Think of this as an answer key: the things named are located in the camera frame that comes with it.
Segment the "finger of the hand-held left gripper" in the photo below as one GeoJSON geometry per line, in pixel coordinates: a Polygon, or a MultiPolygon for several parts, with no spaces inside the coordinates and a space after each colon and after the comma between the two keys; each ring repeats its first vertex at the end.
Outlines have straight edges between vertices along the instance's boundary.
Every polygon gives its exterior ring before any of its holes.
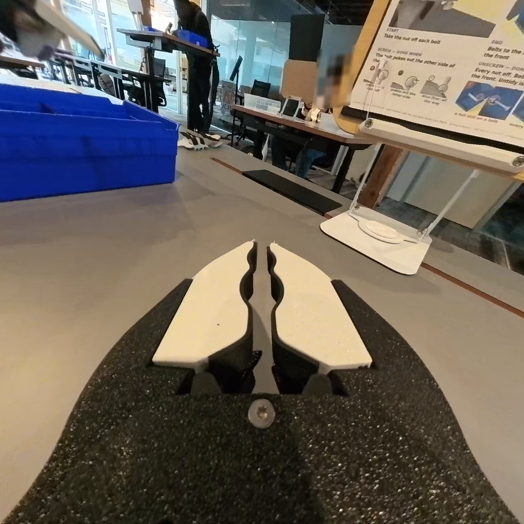
{"type": "Polygon", "coordinates": [[[104,58],[105,51],[98,41],[62,10],[62,1],[35,1],[35,13],[62,38],[68,37],[88,49],[97,58],[104,58]]]}

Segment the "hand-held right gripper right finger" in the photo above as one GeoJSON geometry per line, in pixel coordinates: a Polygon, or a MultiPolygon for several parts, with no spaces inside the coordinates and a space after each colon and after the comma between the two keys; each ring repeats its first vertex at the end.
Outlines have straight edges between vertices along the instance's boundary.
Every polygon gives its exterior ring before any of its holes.
{"type": "Polygon", "coordinates": [[[277,346],[312,364],[314,373],[369,368],[372,357],[333,280],[275,242],[268,246],[267,258],[277,346]]]}

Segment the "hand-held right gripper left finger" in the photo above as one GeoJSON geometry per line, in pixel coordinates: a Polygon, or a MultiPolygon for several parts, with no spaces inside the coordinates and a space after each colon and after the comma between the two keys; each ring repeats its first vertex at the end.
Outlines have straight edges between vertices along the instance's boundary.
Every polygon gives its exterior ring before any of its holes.
{"type": "Polygon", "coordinates": [[[247,241],[203,267],[191,280],[153,363],[207,367],[220,352],[252,334],[257,243],[247,241]]]}

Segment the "blue plastic parts bin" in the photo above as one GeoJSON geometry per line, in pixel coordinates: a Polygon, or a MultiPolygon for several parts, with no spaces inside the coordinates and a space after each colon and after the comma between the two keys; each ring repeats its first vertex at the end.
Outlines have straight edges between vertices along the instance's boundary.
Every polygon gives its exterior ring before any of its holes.
{"type": "Polygon", "coordinates": [[[173,183],[179,128],[128,101],[1,84],[1,202],[173,183]]]}

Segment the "standing desk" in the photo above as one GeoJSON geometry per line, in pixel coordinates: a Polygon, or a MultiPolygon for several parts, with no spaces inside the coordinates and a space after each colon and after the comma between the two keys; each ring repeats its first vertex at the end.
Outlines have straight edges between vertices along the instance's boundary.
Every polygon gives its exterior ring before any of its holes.
{"type": "Polygon", "coordinates": [[[210,50],[187,43],[177,37],[159,30],[137,30],[117,29],[120,34],[126,36],[126,42],[136,48],[142,49],[146,63],[146,107],[158,113],[157,96],[152,94],[151,87],[154,82],[153,57],[156,51],[173,53],[180,51],[194,56],[202,56],[216,59],[220,54],[216,50],[210,50]]]}

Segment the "white document stand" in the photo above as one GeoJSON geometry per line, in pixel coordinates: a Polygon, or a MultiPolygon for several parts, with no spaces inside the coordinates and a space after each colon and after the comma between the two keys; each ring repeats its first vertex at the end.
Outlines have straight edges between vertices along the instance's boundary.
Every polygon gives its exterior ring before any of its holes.
{"type": "Polygon", "coordinates": [[[473,168],[436,218],[423,229],[389,219],[358,203],[370,177],[370,166],[349,209],[321,226],[328,237],[399,274],[416,274],[432,243],[430,233],[481,172],[523,180],[523,145],[448,130],[444,123],[421,124],[370,111],[359,123],[358,134],[375,140],[375,157],[380,146],[390,145],[473,168]]]}

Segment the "black office chair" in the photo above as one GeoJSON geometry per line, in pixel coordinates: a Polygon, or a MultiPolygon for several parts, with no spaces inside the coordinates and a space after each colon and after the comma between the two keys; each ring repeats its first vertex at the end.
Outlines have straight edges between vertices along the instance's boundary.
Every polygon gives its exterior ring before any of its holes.
{"type": "MultiPolygon", "coordinates": [[[[154,82],[151,87],[152,94],[157,96],[157,105],[159,107],[167,106],[167,99],[164,90],[166,61],[153,57],[154,82]]],[[[146,107],[146,87],[145,76],[130,75],[131,85],[128,89],[128,101],[146,107]]]]}
{"type": "Polygon", "coordinates": [[[268,108],[272,105],[272,101],[267,97],[270,88],[270,83],[255,80],[251,91],[245,94],[245,107],[259,111],[268,111],[268,108]]]}

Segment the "small blue bin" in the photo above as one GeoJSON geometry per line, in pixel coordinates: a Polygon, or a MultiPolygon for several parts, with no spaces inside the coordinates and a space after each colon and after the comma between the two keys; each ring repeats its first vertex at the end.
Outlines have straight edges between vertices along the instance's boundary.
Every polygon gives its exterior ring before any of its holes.
{"type": "Polygon", "coordinates": [[[176,31],[176,35],[179,39],[187,43],[190,43],[195,46],[202,47],[202,48],[210,48],[210,41],[205,36],[201,36],[197,33],[194,33],[193,31],[178,29],[176,31]]]}

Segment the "black table mat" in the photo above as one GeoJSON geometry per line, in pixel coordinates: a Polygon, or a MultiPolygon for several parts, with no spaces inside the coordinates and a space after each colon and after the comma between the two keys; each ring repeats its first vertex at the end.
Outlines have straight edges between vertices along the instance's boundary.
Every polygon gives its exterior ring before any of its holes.
{"type": "Polygon", "coordinates": [[[309,187],[302,186],[294,180],[275,174],[272,171],[265,169],[250,170],[243,171],[242,175],[321,215],[330,213],[342,206],[337,201],[317,193],[309,187]]]}

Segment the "long office table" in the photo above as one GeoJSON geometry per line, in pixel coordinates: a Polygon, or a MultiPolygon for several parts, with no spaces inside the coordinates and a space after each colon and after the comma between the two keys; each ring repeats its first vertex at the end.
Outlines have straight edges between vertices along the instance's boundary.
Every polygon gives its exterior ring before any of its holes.
{"type": "Polygon", "coordinates": [[[371,145],[362,135],[348,133],[338,127],[333,115],[324,114],[320,123],[302,120],[298,117],[272,114],[241,105],[232,105],[234,116],[241,115],[244,124],[256,131],[254,140],[254,156],[262,160],[265,135],[278,136],[295,143],[308,146],[323,146],[324,141],[332,141],[348,148],[341,165],[336,170],[332,191],[340,193],[346,179],[354,153],[371,145]]]}

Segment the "tablet on stand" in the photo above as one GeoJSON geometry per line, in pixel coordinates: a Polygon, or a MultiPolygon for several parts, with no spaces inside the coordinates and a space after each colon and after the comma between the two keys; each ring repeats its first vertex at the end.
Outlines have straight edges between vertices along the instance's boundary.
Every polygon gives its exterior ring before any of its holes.
{"type": "Polygon", "coordinates": [[[302,98],[296,96],[288,96],[285,98],[281,105],[279,115],[282,117],[292,117],[305,119],[303,110],[305,109],[305,103],[302,98]]]}

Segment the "cardboard box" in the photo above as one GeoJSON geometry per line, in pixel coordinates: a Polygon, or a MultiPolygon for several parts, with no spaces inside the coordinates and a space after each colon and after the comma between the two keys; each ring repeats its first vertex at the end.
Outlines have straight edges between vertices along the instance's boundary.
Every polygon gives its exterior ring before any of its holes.
{"type": "Polygon", "coordinates": [[[313,103],[318,93],[318,71],[318,62],[288,59],[282,72],[281,96],[313,103]]]}

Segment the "printed instruction sheet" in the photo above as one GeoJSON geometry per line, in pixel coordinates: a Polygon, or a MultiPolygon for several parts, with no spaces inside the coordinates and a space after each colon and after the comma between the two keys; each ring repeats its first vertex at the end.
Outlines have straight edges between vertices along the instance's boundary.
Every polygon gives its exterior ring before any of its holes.
{"type": "Polygon", "coordinates": [[[349,115],[523,152],[523,1],[390,1],[349,115]]]}

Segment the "wooden board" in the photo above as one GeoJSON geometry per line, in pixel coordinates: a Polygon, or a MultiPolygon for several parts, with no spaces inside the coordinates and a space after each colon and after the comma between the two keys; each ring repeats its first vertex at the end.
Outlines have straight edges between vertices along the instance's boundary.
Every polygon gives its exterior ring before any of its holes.
{"type": "MultiPolygon", "coordinates": [[[[357,43],[355,44],[352,54],[350,56],[350,62],[344,66],[343,77],[342,77],[342,88],[345,91],[346,99],[340,108],[338,108],[338,114],[336,115],[336,121],[340,128],[349,133],[358,134],[359,123],[366,118],[361,114],[349,115],[348,102],[349,95],[352,88],[357,80],[363,62],[365,61],[367,54],[370,50],[370,46],[374,41],[377,30],[383,20],[384,14],[388,9],[390,1],[374,1],[369,15],[363,25],[362,31],[358,37],[357,43]]],[[[373,138],[365,138],[371,142],[375,142],[373,138]]]]}

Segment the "brown wooden post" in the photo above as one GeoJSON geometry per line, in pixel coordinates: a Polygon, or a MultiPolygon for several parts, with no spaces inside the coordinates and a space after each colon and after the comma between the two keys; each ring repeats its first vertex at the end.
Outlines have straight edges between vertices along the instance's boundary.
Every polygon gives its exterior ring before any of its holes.
{"type": "Polygon", "coordinates": [[[383,145],[374,161],[369,177],[358,197],[358,203],[374,209],[386,196],[398,170],[406,158],[407,150],[383,145]]]}

